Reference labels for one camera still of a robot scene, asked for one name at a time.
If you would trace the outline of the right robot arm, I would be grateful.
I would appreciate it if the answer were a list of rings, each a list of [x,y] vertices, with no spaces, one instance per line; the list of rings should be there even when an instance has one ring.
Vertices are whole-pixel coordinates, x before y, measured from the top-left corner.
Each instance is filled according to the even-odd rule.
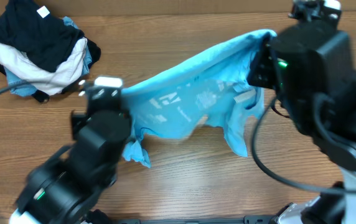
[[[342,172],[329,188],[286,179],[254,157],[278,182],[318,192],[309,205],[287,206],[274,223],[356,223],[356,68],[348,33],[333,22],[300,22],[277,36],[262,37],[248,83],[275,91],[270,101]]]

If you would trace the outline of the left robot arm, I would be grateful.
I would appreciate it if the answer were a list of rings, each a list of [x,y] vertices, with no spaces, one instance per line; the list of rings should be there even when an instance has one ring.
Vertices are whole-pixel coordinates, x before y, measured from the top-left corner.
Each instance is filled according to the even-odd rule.
[[[131,135],[121,107],[121,86],[86,84],[87,110],[70,114],[72,145],[62,146],[32,170],[9,223],[81,223],[116,181]]]

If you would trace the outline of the light blue printed t-shirt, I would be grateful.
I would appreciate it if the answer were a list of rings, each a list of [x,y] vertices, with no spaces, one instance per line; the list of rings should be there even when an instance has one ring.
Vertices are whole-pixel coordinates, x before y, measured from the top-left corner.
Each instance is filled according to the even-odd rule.
[[[231,150],[246,157],[246,121],[264,111],[264,89],[247,82],[250,64],[263,41],[274,37],[273,30],[254,30],[123,89],[123,106],[133,119],[123,158],[151,167],[141,145],[145,135],[182,140],[200,123],[222,128]]]

